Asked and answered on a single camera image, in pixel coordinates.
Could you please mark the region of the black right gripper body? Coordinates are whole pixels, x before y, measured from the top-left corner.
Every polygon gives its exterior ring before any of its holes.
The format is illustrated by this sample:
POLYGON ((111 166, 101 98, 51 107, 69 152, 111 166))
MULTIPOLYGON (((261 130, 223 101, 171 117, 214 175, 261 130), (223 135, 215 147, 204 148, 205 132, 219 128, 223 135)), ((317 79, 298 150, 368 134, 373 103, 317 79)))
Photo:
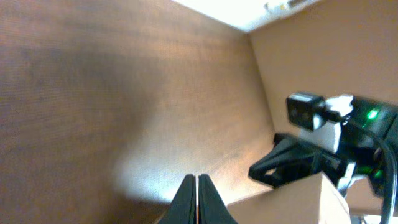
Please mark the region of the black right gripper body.
POLYGON ((278 188, 322 172, 342 196, 347 194, 356 168, 354 160, 289 133, 276 133, 273 142, 271 152, 250 166, 250 178, 278 188))

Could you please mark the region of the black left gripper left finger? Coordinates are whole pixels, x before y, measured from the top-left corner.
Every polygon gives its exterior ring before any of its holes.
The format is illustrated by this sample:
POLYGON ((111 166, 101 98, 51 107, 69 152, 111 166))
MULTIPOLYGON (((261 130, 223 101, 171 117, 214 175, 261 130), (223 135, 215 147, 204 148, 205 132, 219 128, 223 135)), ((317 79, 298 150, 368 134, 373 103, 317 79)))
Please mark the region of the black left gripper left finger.
POLYGON ((159 224, 196 224, 196 179, 184 177, 175 197, 159 224))

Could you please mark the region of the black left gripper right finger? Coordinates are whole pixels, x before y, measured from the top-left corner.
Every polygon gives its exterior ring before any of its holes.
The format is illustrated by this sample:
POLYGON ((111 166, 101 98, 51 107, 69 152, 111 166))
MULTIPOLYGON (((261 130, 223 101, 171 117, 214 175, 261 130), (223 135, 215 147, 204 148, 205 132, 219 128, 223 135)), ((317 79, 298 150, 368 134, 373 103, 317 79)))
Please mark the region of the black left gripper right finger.
POLYGON ((237 224, 207 174, 198 177, 199 224, 237 224))

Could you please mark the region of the cardboard box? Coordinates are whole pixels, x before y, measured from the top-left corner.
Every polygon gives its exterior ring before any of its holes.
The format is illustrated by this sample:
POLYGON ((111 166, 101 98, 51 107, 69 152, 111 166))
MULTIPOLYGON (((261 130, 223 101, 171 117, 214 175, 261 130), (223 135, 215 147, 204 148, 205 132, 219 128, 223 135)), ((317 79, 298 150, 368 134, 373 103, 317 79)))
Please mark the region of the cardboard box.
MULTIPOLYGON (((196 223, 199 224, 199 180, 195 179, 196 223)), ((323 173, 252 195, 226 208, 237 223, 345 224, 351 221, 348 204, 323 173)))

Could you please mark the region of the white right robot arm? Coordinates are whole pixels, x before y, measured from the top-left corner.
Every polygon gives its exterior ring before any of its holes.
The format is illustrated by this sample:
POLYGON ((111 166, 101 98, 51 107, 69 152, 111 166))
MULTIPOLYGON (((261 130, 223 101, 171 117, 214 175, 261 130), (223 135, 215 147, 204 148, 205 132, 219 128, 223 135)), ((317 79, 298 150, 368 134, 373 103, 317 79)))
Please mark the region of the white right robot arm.
POLYGON ((298 92, 286 99, 299 135, 276 133, 274 147, 248 175, 272 187, 322 172, 341 195, 368 178, 373 192, 397 198, 397 107, 352 95, 326 99, 298 92))

